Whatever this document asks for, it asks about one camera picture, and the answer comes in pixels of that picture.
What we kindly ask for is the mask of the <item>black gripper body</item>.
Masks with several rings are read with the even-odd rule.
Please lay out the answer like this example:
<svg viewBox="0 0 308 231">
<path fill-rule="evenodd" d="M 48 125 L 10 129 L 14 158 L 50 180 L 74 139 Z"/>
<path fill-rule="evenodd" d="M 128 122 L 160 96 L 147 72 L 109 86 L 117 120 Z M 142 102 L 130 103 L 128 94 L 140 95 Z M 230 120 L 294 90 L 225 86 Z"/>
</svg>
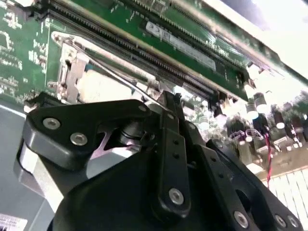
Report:
<svg viewBox="0 0 308 231">
<path fill-rule="evenodd" d="M 174 186 L 189 176 L 191 209 L 184 218 L 164 211 L 157 186 L 163 155 L 158 148 L 134 154 L 96 177 L 76 186 L 60 203 L 54 231 L 229 231 L 212 193 L 197 181 L 187 164 L 168 173 Z"/>
</svg>

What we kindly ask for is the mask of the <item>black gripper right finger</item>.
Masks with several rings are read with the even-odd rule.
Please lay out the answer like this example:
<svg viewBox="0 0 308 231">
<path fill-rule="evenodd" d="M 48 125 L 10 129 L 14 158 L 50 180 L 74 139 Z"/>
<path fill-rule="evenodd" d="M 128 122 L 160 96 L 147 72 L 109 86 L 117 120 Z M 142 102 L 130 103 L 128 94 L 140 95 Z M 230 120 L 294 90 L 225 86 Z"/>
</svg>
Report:
<svg viewBox="0 0 308 231">
<path fill-rule="evenodd" d="M 198 128 L 185 120 L 181 95 L 174 97 L 180 130 L 198 175 L 207 180 L 228 231 L 301 231 L 299 219 L 241 162 L 233 150 L 217 140 L 204 142 Z"/>
</svg>

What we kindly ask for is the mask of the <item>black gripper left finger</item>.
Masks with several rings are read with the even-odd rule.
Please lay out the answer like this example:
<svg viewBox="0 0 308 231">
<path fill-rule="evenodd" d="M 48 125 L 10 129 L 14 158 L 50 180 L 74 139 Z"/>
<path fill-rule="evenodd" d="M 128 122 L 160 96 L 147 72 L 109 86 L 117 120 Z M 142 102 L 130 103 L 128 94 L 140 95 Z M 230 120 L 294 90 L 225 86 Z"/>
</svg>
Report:
<svg viewBox="0 0 308 231">
<path fill-rule="evenodd" d="M 65 195 L 86 181 L 91 159 L 114 152 L 153 157 L 154 204 L 174 214 L 190 208 L 185 122 L 178 94 L 164 92 L 150 105 L 135 100 L 32 110 L 23 129 L 23 161 L 44 197 L 57 210 Z"/>
</svg>

